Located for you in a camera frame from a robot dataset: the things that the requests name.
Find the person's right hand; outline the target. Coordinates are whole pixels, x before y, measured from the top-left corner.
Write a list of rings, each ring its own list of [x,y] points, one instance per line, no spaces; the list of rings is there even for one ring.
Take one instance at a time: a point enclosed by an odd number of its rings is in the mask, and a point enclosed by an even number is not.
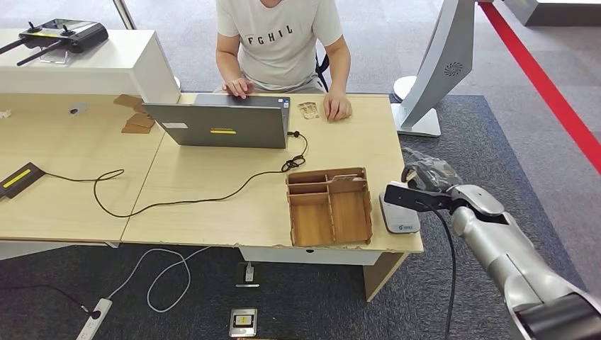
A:
[[[222,89],[232,96],[246,99],[246,97],[253,92],[254,83],[244,77],[240,77],[234,80],[224,81]]]

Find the person's left hand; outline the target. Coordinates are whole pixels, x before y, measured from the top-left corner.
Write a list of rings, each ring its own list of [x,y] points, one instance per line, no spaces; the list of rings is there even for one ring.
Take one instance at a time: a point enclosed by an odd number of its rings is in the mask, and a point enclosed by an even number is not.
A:
[[[328,121],[338,121],[352,115],[352,105],[344,91],[331,89],[324,99],[325,117]]]

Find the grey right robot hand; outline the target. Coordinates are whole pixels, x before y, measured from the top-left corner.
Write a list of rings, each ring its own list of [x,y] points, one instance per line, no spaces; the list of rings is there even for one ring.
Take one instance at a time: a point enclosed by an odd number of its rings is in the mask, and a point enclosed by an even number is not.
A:
[[[405,167],[401,182],[409,188],[444,193],[453,186],[464,184],[464,180],[443,159],[402,147]]]

